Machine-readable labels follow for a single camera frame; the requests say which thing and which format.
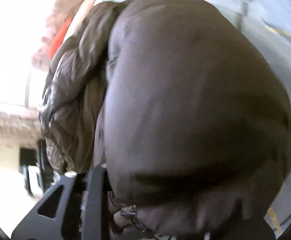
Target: brown fabric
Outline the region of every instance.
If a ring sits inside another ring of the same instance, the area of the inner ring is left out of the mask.
[[[161,235],[263,215],[291,170],[284,87],[203,0],[94,6],[56,53],[44,102],[50,160],[78,172],[106,160],[112,210],[136,205]]]

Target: red object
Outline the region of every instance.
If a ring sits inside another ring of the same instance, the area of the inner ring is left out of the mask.
[[[68,31],[68,28],[72,22],[73,18],[68,18],[65,23],[61,26],[60,30],[53,38],[50,49],[48,51],[49,59],[52,59],[58,48],[62,45],[63,39]]]

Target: orange cloth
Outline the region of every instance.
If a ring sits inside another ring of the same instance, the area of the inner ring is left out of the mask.
[[[72,22],[73,18],[68,18],[65,23],[61,26],[60,30],[56,34],[56,36],[53,38],[48,56],[49,59],[52,59],[58,48],[62,45],[63,39],[68,31],[68,28]]]

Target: white wall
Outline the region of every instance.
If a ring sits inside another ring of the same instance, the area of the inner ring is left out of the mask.
[[[9,237],[35,203],[19,173],[19,147],[0,145],[0,227]]]

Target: wrinkled fabric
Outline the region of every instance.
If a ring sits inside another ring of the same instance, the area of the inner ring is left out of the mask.
[[[106,161],[113,211],[136,205],[160,235],[264,215],[291,171],[285,88],[203,0],[94,6],[51,63],[40,118],[51,162]]]

